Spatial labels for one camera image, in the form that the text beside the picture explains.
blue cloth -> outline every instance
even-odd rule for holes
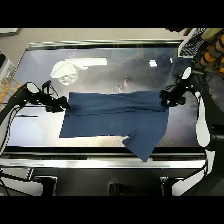
[[[123,144],[146,162],[166,132],[159,92],[70,93],[68,103],[60,138],[129,136]]]

